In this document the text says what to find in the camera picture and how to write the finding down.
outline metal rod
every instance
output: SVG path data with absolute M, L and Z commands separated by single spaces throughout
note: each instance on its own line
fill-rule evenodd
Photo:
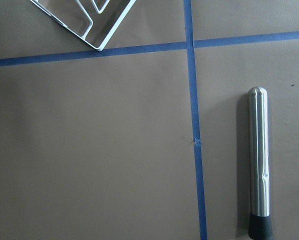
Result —
M 248 92 L 250 149 L 250 207 L 259 217 L 270 215 L 268 93 L 262 87 Z

